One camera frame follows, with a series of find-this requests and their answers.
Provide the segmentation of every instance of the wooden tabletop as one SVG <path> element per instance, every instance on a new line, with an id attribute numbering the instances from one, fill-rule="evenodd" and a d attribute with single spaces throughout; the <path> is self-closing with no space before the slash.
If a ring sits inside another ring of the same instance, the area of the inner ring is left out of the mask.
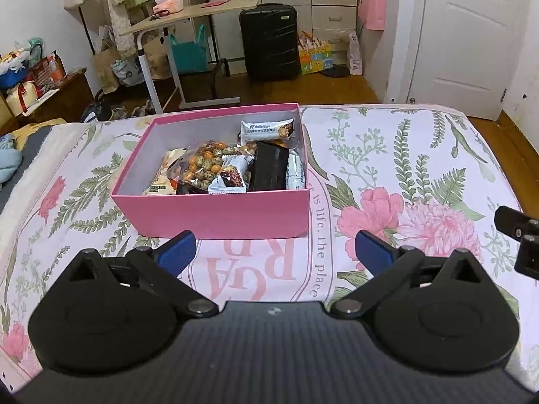
<path id="1" fill-rule="evenodd" d="M 131 28 L 120 33 L 120 36 L 129 35 L 132 33 L 146 32 L 160 27 L 169 26 L 176 21 L 185 20 L 187 18 L 196 18 L 198 16 L 215 15 L 218 13 L 227 12 L 229 10 L 254 9 L 258 5 L 258 0 L 230 0 L 219 6 L 202 7 L 207 3 L 186 6 L 183 10 L 173 13 L 169 16 L 164 16 L 157 20 L 150 21 L 146 18 L 144 21 L 131 26 Z"/>

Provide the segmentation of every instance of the hanging pink bag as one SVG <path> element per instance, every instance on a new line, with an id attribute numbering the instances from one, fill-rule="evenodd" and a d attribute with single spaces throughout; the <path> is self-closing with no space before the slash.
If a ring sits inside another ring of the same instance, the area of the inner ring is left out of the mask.
<path id="1" fill-rule="evenodd" d="M 385 29 L 385 2 L 386 0 L 360 0 L 357 16 L 363 21 L 368 30 Z"/>

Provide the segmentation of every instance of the open cardboard box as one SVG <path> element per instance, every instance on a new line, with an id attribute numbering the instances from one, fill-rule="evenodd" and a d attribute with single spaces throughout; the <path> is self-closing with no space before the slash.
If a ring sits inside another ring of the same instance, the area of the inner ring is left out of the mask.
<path id="1" fill-rule="evenodd" d="M 141 235 L 172 238 L 190 230 L 196 238 L 254 240 L 293 238 L 307 233 L 309 190 L 143 196 L 165 152 L 206 140 L 237 140 L 242 121 L 294 118 L 296 151 L 307 172 L 301 114 L 297 104 L 228 107 L 154 119 L 127 160 L 111 197 Z"/>

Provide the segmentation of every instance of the teal bag handle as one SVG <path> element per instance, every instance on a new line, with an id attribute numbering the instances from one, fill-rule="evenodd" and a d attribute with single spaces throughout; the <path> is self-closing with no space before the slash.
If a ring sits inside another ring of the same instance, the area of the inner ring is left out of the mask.
<path id="1" fill-rule="evenodd" d="M 206 48 L 206 44 L 205 44 L 205 41 L 206 41 L 206 25 L 205 24 L 201 24 L 199 27 L 198 27 L 198 33 L 197 33 L 197 45 L 199 47 L 204 47 L 204 49 Z"/>

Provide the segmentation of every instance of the blue container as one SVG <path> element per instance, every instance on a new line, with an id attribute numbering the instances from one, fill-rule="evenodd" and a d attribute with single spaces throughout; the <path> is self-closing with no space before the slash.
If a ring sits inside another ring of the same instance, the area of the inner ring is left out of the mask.
<path id="1" fill-rule="evenodd" d="M 170 36 L 172 53 L 178 73 L 202 72 L 208 70 L 208 56 L 206 53 L 206 28 L 202 24 L 198 28 L 195 42 L 178 42 L 176 37 Z"/>
<path id="2" fill-rule="evenodd" d="M 17 83 L 22 82 L 22 80 L 28 75 L 28 66 L 27 62 L 24 62 L 24 66 L 15 72 L 14 70 L 8 70 L 7 73 L 0 76 L 0 88 L 8 89 L 14 87 Z"/>

